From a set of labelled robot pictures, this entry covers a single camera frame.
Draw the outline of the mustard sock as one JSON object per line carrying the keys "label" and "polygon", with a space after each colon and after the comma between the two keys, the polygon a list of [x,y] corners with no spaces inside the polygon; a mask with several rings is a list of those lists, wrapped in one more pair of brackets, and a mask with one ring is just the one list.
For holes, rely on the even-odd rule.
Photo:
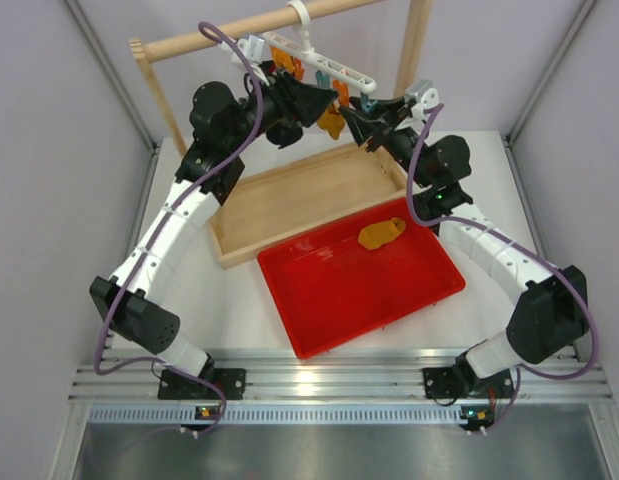
{"label": "mustard sock", "polygon": [[370,224],[363,227],[357,241],[366,250],[372,251],[396,240],[406,229],[406,222],[400,218],[393,217]]}
{"label": "mustard sock", "polygon": [[317,126],[328,133],[333,140],[338,140],[345,127],[345,120],[335,104],[331,104],[319,117]]}

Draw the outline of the white plastic sock hanger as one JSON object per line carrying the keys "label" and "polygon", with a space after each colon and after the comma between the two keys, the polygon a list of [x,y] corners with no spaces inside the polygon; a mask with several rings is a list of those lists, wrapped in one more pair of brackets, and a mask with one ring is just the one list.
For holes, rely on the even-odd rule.
{"label": "white plastic sock hanger", "polygon": [[324,78],[337,80],[361,94],[369,95],[376,90],[377,83],[373,78],[320,54],[314,48],[311,44],[309,32],[311,17],[308,8],[302,1],[288,1],[286,6],[292,8],[300,19],[300,25],[295,27],[295,31],[298,33],[301,43],[296,44],[273,31],[264,32],[260,35],[267,45],[274,48],[275,53],[283,52],[290,57],[291,62],[284,61],[283,66],[294,65],[294,60],[297,60],[302,65],[314,68]]}

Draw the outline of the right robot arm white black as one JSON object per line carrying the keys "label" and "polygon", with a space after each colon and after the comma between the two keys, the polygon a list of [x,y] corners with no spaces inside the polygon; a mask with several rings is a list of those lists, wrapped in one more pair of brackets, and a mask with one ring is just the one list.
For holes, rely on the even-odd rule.
{"label": "right robot arm white black", "polygon": [[441,104],[409,97],[365,107],[352,98],[339,111],[354,141],[385,150],[407,174],[412,220],[460,249],[505,292],[514,306],[506,327],[459,355],[451,367],[457,396],[479,396],[492,378],[513,367],[536,365],[597,331],[584,274],[559,269],[508,238],[481,212],[460,184],[471,173],[470,148],[458,135],[426,142]]}

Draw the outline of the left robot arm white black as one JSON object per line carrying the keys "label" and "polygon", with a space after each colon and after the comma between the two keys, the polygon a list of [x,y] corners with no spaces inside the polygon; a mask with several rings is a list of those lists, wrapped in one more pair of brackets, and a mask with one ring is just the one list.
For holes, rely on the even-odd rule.
{"label": "left robot arm white black", "polygon": [[172,277],[190,243],[237,185],[244,171],[241,153],[260,135],[280,148],[297,142],[337,97],[332,88],[283,71],[256,78],[244,98],[235,98],[218,81],[199,87],[189,116],[193,141],[159,213],[128,258],[89,288],[106,331],[174,369],[194,397],[214,388],[214,361],[182,332],[179,317],[163,308]]}

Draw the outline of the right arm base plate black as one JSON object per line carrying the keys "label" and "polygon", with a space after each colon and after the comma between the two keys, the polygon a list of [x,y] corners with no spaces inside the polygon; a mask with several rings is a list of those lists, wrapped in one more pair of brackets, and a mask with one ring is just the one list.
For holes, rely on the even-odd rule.
{"label": "right arm base plate black", "polygon": [[515,387],[515,381],[507,370],[486,379],[479,379],[457,366],[429,367],[424,368],[422,373],[425,397],[439,403],[465,399],[510,399]]}

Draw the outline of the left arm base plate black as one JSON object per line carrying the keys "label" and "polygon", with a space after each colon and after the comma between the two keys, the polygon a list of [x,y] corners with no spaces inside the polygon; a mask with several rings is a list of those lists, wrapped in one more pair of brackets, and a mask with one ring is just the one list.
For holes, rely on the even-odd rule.
{"label": "left arm base plate black", "polygon": [[[246,387],[246,370],[217,368],[209,380],[227,400],[242,400]],[[217,393],[200,382],[182,377],[171,370],[163,370],[157,393],[160,400],[212,400]]]}

